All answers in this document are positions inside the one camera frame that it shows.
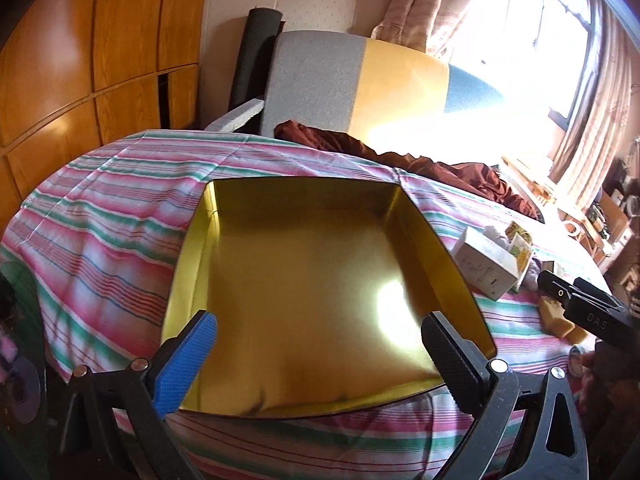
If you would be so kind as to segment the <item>gold metal tin box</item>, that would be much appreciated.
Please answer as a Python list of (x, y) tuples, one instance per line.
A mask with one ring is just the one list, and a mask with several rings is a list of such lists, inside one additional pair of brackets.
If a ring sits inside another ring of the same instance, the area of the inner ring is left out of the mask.
[(440, 384), (421, 336), (446, 315), (484, 356), (495, 341), (433, 227), (398, 184), (322, 177), (220, 179), (186, 231), (163, 336), (217, 320), (186, 411), (310, 417)]

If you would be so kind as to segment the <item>maroon brown blanket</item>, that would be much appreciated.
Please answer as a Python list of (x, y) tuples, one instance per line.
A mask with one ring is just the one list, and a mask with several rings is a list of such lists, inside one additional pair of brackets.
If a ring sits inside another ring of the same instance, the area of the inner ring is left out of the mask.
[(480, 162), (462, 162), (448, 165), (434, 162), (425, 156), (399, 155), (395, 152), (378, 154), (366, 144), (347, 133), (308, 127), (288, 120), (273, 130), (278, 140), (294, 142), (319, 151), (360, 157), (378, 164), (417, 174), (453, 188), (486, 198), (497, 204), (538, 220), (535, 206), (506, 183), (497, 170)]

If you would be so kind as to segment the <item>wooden wardrobe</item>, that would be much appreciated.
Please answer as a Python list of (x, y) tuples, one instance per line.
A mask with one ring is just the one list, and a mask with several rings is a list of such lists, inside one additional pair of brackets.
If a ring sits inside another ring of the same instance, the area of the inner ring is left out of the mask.
[(1, 50), (1, 218), (76, 157), (196, 124), (204, 0), (35, 0)]

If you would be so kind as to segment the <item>yellow sponge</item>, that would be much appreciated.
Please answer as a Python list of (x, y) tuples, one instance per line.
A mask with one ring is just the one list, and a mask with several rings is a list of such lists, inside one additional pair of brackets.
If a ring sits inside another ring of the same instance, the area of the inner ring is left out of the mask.
[(545, 332), (563, 339), (569, 344), (581, 344), (589, 336), (588, 332), (567, 318), (558, 300), (542, 296), (538, 301), (541, 326)]

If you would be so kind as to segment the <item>black rolled mat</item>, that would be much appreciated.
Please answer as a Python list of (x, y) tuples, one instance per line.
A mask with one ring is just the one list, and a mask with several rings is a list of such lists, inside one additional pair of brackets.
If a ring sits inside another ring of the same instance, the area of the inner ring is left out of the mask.
[(274, 44), (283, 26), (283, 13), (276, 9), (248, 12), (231, 84), (230, 110), (265, 94)]

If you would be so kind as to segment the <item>striped pink green bedsheet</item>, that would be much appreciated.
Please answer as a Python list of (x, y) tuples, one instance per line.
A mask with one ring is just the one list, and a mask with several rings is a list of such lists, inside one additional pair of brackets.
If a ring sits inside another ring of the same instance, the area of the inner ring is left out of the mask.
[[(513, 221), (570, 278), (601, 284), (584, 248), (490, 200), (344, 154), (249, 136), (148, 130), (80, 156), (38, 185), (4, 231), (1, 258), (36, 279), (53, 368), (118, 370), (160, 343), (169, 286), (196, 203), (221, 178), (315, 176), (399, 184), (452, 245)], [(292, 422), (179, 413), (195, 465), (223, 479), (428, 479), (470, 426), (445, 389), (382, 408)]]

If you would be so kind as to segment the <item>white cardboard box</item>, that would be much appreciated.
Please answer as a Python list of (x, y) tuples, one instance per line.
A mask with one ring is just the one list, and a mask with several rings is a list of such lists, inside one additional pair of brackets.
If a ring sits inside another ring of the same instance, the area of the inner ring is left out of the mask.
[(461, 233), (451, 255), (465, 281), (492, 300), (499, 300), (518, 280), (514, 255), (472, 226)]

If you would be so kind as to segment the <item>weidan cracker pack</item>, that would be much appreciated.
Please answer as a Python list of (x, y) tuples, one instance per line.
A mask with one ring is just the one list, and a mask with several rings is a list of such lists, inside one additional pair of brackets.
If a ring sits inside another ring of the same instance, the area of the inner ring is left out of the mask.
[(533, 239), (529, 232), (515, 221), (512, 221), (504, 232), (509, 242), (508, 252), (515, 258), (518, 268), (518, 279), (513, 286), (514, 292), (518, 292), (524, 281), (530, 260), (533, 258)]

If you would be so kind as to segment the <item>grey yellow blue headboard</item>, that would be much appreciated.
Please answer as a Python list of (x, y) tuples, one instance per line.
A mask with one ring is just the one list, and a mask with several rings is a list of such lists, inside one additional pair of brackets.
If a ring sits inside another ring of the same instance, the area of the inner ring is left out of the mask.
[(396, 128), (429, 126), (503, 101), (490, 84), (431, 55), (321, 30), (284, 32), (274, 45), (260, 134), (294, 120), (372, 145)]

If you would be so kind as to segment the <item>pink beige curtain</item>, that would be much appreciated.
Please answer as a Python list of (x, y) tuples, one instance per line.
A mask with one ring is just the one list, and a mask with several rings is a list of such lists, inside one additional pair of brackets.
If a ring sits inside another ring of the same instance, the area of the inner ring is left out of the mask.
[(620, 149), (632, 54), (605, 0), (390, 0), (372, 37), (470, 75), (483, 103), (440, 123), (447, 162), (519, 160), (579, 207), (593, 202)]

